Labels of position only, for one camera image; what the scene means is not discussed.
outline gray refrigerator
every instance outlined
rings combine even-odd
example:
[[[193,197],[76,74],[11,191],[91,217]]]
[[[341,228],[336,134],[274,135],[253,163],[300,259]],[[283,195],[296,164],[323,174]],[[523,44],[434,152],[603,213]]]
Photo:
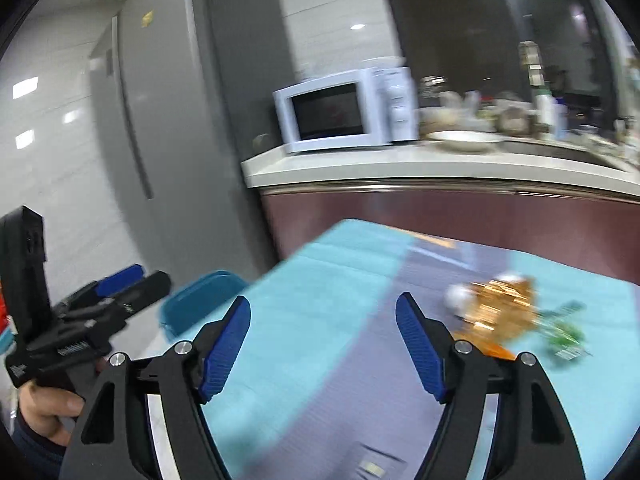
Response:
[[[144,262],[177,285],[276,263],[240,162],[282,143],[279,0],[127,0],[90,56],[100,148]]]

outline white microwave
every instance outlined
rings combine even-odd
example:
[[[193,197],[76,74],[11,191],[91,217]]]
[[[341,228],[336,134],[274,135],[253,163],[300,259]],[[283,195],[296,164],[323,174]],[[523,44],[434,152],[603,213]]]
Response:
[[[273,97],[289,153],[418,138],[408,67],[349,70],[277,90]]]

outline person's hand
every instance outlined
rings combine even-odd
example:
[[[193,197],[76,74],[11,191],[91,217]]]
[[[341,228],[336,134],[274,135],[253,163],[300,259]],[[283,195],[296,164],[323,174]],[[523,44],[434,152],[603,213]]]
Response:
[[[20,388],[19,406],[22,418],[33,431],[59,446],[67,446],[71,434],[59,417],[80,415],[84,400],[66,390],[44,388],[29,381]]]

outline screw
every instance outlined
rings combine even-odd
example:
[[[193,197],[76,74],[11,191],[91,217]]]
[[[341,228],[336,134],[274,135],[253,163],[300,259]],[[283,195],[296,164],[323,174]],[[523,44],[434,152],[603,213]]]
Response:
[[[193,345],[190,343],[190,341],[180,341],[179,343],[176,343],[176,345],[174,346],[174,351],[178,355],[184,355],[191,352],[192,348],[193,348]]]
[[[111,366],[120,366],[126,360],[127,356],[122,352],[118,352],[117,354],[114,354],[109,358],[109,364]]]
[[[529,352],[524,352],[520,356],[520,360],[527,366],[533,366],[534,364],[536,364],[536,356],[533,354],[530,354]]]
[[[456,341],[455,345],[453,345],[453,348],[455,348],[456,352],[458,352],[459,354],[471,354],[473,346],[469,341],[460,339],[459,341]]]

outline dark blue sleeve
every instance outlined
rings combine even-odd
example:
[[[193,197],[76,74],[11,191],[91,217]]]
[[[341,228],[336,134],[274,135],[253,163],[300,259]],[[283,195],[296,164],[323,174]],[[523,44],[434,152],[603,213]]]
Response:
[[[24,421],[20,409],[16,412],[12,435],[16,447],[42,480],[57,480],[65,447],[37,434]]]

